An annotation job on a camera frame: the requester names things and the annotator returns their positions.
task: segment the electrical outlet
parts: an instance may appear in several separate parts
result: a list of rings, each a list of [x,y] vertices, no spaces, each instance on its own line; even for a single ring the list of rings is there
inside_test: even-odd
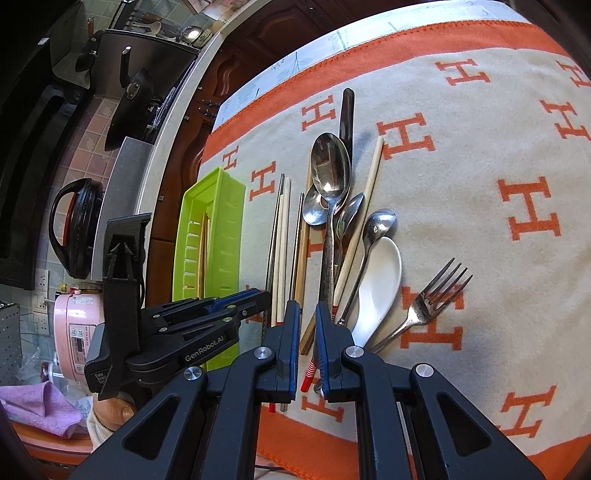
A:
[[[33,292],[33,311],[37,313],[47,313],[47,294],[45,292]]]
[[[47,313],[33,312],[33,322],[37,335],[49,336],[49,318],[47,317]]]
[[[35,290],[45,292],[45,297],[47,297],[47,292],[49,291],[49,270],[42,268],[35,269]]]

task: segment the spoon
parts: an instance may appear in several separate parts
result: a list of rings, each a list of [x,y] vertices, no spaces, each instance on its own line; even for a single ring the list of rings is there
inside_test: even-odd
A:
[[[361,278],[363,277],[363,273],[367,266],[370,250],[380,238],[383,236],[391,236],[394,233],[395,228],[396,214],[390,209],[385,208],[376,210],[367,217],[362,234],[364,248],[363,260],[361,262],[359,273],[357,273],[357,278],[355,279],[355,285],[353,285],[353,290],[351,290],[351,293],[349,294],[349,298],[343,309],[343,314],[338,321],[338,325],[344,326],[347,323],[347,318],[349,313],[351,313],[353,300],[357,295],[359,283],[361,282]]]
[[[340,109],[339,138],[349,154],[349,165],[353,160],[353,109],[355,93],[350,88],[343,91],[343,103]],[[322,204],[322,195],[314,184],[310,185],[303,207],[304,221],[308,225],[324,225],[328,217],[328,209]]]
[[[349,154],[343,142],[331,133],[321,134],[312,146],[310,167],[314,186],[328,204],[319,300],[332,305],[335,291],[335,210],[347,198],[351,174]]]
[[[358,193],[352,199],[349,200],[347,205],[341,210],[339,219],[336,222],[336,238],[339,242],[336,245],[335,250],[335,278],[338,278],[341,263],[343,262],[343,241],[344,238],[350,233],[353,225],[355,225],[355,219],[359,213],[359,209],[365,201],[365,194],[363,192]]]
[[[359,286],[359,315],[353,328],[355,345],[365,346],[384,320],[400,288],[402,260],[391,238],[383,236],[372,248]]]

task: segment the wooden chopstick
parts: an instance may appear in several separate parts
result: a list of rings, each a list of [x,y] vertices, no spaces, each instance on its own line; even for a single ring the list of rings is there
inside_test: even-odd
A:
[[[281,212],[281,235],[279,237],[279,279],[277,292],[277,323],[283,323],[285,312],[285,272],[287,270],[287,232],[290,217],[291,180],[285,178],[283,185],[283,211]]]

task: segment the green plastic tray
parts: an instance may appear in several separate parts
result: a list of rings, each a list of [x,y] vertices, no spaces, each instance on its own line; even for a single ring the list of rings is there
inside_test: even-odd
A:
[[[205,297],[225,297],[239,291],[240,241],[246,186],[221,167],[216,168],[183,196],[174,250],[173,301],[197,296],[197,268],[203,212],[210,223]],[[230,365],[238,345],[207,362],[208,370]]]

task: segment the metal fork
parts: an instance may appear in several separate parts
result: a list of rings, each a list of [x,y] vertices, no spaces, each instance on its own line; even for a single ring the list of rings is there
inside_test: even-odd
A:
[[[396,328],[392,333],[390,333],[386,338],[378,342],[371,348],[373,353],[378,353],[386,348],[396,337],[402,335],[406,330],[410,327],[414,327],[417,325],[428,325],[433,320],[437,318],[437,316],[445,310],[448,305],[453,302],[456,297],[460,294],[460,292],[468,285],[468,282],[472,279],[472,275],[468,277],[468,279],[462,283],[459,288],[457,288],[454,292],[450,294],[453,287],[457,285],[460,281],[464,273],[468,270],[464,268],[462,273],[460,273],[448,286],[445,290],[441,293],[441,289],[450,281],[450,279],[455,275],[458,269],[462,266],[460,263],[456,268],[452,270],[452,272],[432,291],[431,288],[435,286],[435,283],[439,281],[442,275],[447,271],[447,269],[451,266],[455,258],[452,258],[445,267],[441,269],[441,271],[435,275],[435,278],[432,279],[429,284],[423,289],[423,291],[417,295],[417,298],[414,299],[413,303],[411,304],[410,308],[408,309],[407,319],[400,324],[398,328]]]

